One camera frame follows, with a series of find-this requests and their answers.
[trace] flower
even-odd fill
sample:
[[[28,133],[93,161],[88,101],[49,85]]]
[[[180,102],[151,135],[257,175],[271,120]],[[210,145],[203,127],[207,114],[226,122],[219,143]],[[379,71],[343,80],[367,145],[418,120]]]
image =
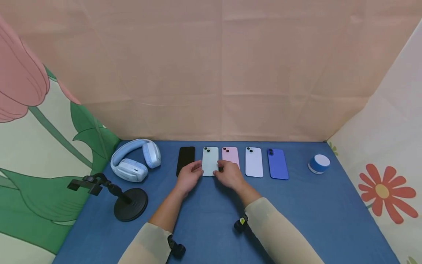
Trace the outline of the flower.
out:
[[[43,64],[2,18],[0,53],[0,122],[9,122],[41,104],[50,82]]]
[[[397,173],[395,168],[391,166],[386,167],[382,181],[377,168],[373,164],[366,165],[366,170],[372,180],[369,179],[366,174],[361,173],[359,175],[360,178],[368,186],[359,184],[358,188],[365,192],[361,195],[363,201],[366,202],[375,198],[375,201],[372,204],[372,211],[376,216],[381,216],[382,207],[383,204],[385,204],[385,209],[387,209],[388,214],[396,224],[401,224],[404,220],[395,206],[413,218],[418,217],[418,212],[416,212],[414,208],[396,198],[414,198],[416,196],[416,191],[411,187],[398,188],[398,186],[406,183],[406,179],[403,176],[395,177]]]
[[[78,99],[76,99],[76,97],[74,97],[69,90],[66,88],[66,86],[61,83],[59,80],[57,80],[57,82],[59,83],[60,89],[62,89],[62,92],[65,94],[65,96],[71,100],[72,102],[74,102],[75,104],[81,105],[81,102],[79,102]]]

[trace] small blue speaker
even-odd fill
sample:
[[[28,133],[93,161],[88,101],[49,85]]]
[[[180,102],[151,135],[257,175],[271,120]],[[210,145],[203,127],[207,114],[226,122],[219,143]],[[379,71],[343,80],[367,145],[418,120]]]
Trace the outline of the small blue speaker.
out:
[[[330,167],[330,159],[322,154],[315,155],[308,163],[308,168],[315,174],[323,174]]]

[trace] black smartphone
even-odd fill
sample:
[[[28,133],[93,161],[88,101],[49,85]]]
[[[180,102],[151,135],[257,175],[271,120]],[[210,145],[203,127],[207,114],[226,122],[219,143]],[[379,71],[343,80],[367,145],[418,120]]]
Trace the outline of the black smartphone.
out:
[[[179,160],[177,161],[176,177],[180,170],[187,164],[195,161],[195,147],[181,147],[179,150]]]

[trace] smartphone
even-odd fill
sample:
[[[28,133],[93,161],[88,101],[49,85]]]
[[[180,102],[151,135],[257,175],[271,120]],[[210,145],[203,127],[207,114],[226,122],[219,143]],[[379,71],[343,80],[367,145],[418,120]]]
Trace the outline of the smartphone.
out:
[[[278,149],[268,149],[268,163],[270,165],[270,176],[273,179],[288,180],[286,158],[284,151]]]
[[[261,149],[258,147],[247,147],[245,151],[245,174],[249,177],[264,177]]]
[[[237,152],[236,147],[224,147],[221,153],[221,157],[225,161],[231,161],[233,163],[236,163],[238,167],[239,165],[239,154]]]
[[[195,161],[195,147],[181,147],[179,149],[179,159],[177,160],[176,176],[187,164]]]
[[[218,171],[218,148],[205,147],[202,151],[202,176],[214,176],[213,172]]]

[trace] black phone holder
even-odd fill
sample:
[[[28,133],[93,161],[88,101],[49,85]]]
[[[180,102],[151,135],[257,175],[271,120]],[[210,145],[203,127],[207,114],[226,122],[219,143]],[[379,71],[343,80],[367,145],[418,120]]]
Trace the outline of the black phone holder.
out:
[[[114,216],[122,222],[137,219],[148,205],[148,195],[144,190],[132,188],[123,192],[119,186],[111,183],[103,173],[85,176],[82,180],[74,179],[69,183],[68,189],[77,191],[79,187],[83,187],[89,189],[89,194],[98,196],[103,189],[102,186],[107,187],[111,194],[118,197],[114,204]]]
[[[170,235],[167,237],[167,242],[168,245],[171,249],[171,254],[176,258],[176,259],[181,259],[183,257],[183,255],[186,252],[186,248],[182,245],[182,244],[177,244],[174,240],[173,240],[173,235]]]
[[[248,216],[245,214],[239,220],[236,221],[234,228],[237,232],[242,233],[248,227]]]

